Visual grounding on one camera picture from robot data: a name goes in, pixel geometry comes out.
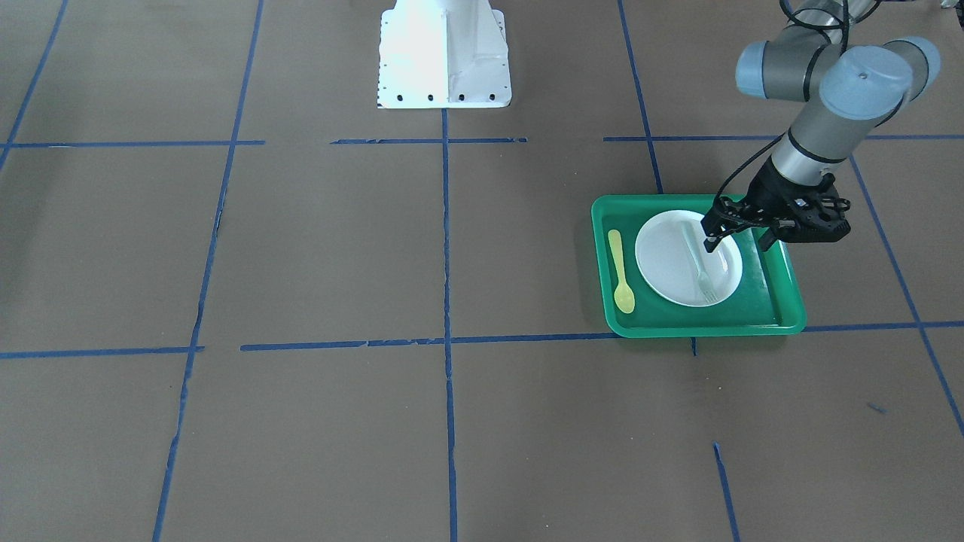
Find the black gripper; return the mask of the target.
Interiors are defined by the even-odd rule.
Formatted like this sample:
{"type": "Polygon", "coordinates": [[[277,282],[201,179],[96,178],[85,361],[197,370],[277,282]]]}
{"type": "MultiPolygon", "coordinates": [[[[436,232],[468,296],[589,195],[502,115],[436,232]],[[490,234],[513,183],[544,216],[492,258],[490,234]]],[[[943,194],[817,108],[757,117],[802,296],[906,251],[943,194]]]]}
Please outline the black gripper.
{"type": "Polygon", "coordinates": [[[703,249],[713,253],[724,238],[752,229],[754,223],[768,225],[758,237],[758,250],[769,251],[788,229],[782,222],[795,221],[807,226],[825,226],[829,215],[819,204],[822,175],[815,185],[799,184],[778,171],[771,157],[752,179],[745,202],[732,198],[714,198],[701,219],[705,240],[703,249]]]}

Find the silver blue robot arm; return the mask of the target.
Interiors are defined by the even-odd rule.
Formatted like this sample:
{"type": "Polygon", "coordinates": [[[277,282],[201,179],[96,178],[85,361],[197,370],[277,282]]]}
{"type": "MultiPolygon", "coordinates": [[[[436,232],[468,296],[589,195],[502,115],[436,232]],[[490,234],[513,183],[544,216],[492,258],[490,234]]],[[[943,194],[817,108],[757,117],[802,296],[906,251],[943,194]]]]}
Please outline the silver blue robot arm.
{"type": "Polygon", "coordinates": [[[741,231],[760,229],[758,247],[778,242],[833,243],[851,231],[850,201],[834,172],[874,128],[887,123],[933,85],[942,69],[925,38],[851,44],[853,27],[874,1],[782,4],[786,26],[771,41],[747,45],[734,79],[741,93],[802,104],[799,115],[758,155],[761,168],[743,198],[719,189],[701,227],[706,251],[741,231]]]}

